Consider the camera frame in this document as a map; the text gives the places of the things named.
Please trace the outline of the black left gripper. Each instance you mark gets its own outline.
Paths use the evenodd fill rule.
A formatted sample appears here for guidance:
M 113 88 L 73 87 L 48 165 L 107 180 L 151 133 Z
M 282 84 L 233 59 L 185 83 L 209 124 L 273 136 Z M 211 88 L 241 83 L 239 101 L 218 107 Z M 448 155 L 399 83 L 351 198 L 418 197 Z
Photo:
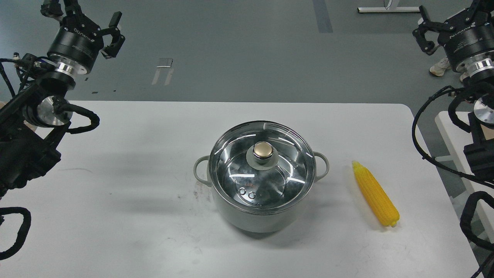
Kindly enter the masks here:
M 62 17 L 59 0 L 44 0 L 41 14 L 45 17 Z M 86 16 L 77 19 L 76 16 L 65 16 L 60 22 L 60 29 L 51 44 L 47 56 L 53 62 L 69 60 L 78 67 L 78 74 L 89 74 L 94 66 L 97 55 L 101 50 L 106 59 L 116 58 L 125 37 L 121 34 L 118 24 L 122 17 L 121 11 L 116 11 L 110 20 L 108 28 L 102 29 Z M 101 37 L 94 35 L 100 31 Z M 110 35 L 112 40 L 103 48 L 103 36 Z

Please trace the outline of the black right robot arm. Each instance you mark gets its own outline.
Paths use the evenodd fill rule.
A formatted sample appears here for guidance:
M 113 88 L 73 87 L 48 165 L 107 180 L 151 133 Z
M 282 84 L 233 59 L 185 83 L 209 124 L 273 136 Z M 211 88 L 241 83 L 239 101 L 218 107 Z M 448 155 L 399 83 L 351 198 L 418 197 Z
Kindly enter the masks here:
M 484 134 L 493 129 L 494 72 L 493 72 L 493 1 L 473 0 L 443 22 L 432 21 L 424 6 L 418 7 L 421 21 L 413 36 L 421 51 L 432 55 L 441 46 L 452 71 L 465 73 L 461 88 L 445 86 L 434 93 L 416 113 L 412 124 L 412 141 L 423 160 L 432 165 L 493 188 L 494 141 Z M 452 123 L 471 134 L 473 142 L 463 152 L 471 174 L 458 172 L 427 154 L 417 141 L 418 120 L 431 102 L 443 95 L 452 96 L 448 115 Z

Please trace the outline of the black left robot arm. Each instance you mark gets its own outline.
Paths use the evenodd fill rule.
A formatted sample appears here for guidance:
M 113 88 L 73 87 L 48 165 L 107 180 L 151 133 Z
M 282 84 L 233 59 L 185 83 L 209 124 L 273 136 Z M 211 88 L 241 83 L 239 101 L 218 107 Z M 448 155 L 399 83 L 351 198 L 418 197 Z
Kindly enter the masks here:
M 125 37 L 118 27 L 122 12 L 112 15 L 101 28 L 87 17 L 76 0 L 45 0 L 41 14 L 59 22 L 59 30 L 46 56 L 30 53 L 11 59 L 20 80 L 16 93 L 1 67 L 1 76 L 11 94 L 0 113 L 1 197 L 9 190 L 46 175 L 60 160 L 57 146 L 65 134 L 96 129 L 100 118 L 92 111 L 65 99 L 75 87 L 76 75 L 92 71 L 99 53 L 115 58 Z

